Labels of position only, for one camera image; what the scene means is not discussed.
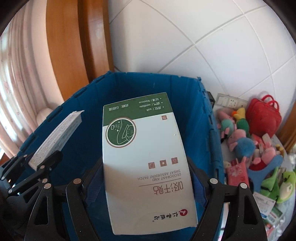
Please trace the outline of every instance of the brown square icon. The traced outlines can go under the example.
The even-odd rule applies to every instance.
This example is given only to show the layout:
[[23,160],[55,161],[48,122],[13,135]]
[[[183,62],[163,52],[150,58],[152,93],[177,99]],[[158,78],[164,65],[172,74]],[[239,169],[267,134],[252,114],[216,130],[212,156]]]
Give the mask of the brown square icon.
[[165,167],[166,166],[166,160],[161,160],[160,162],[160,166],[161,167]]
[[172,160],[172,164],[177,164],[178,163],[178,158],[177,157],[173,157],[171,158]]
[[149,167],[149,169],[155,168],[155,163],[154,162],[148,162],[148,167]]

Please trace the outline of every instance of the sweat absorbent patch package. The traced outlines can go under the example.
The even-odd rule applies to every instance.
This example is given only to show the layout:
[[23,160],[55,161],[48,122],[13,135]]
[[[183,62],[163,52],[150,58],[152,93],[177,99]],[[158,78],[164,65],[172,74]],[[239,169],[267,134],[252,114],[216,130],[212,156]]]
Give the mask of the sweat absorbent patch package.
[[103,163],[114,234],[197,225],[186,155],[166,93],[104,106]]

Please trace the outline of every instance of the red bag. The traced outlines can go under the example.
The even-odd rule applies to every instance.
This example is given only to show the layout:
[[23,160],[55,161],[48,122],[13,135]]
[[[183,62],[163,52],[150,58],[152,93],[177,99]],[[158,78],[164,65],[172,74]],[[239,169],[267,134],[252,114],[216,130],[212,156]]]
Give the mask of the red bag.
[[[264,102],[268,97],[272,100],[267,103]],[[265,95],[261,100],[252,99],[246,112],[246,120],[250,126],[250,134],[262,137],[265,133],[268,133],[272,137],[281,124],[279,104],[271,95]]]

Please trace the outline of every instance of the green and white box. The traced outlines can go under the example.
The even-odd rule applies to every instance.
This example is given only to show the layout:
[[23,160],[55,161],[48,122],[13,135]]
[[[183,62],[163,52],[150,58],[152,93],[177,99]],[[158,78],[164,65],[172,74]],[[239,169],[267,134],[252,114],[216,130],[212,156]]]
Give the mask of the green and white box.
[[188,164],[166,93],[104,106],[103,162],[114,234],[197,225]]

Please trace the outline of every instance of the wall socket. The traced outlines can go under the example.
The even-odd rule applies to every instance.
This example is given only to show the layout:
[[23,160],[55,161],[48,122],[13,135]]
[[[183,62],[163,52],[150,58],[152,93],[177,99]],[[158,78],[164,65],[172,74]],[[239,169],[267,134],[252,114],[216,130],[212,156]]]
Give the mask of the wall socket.
[[248,101],[232,97],[229,95],[218,94],[215,105],[229,107],[232,109],[247,108]]

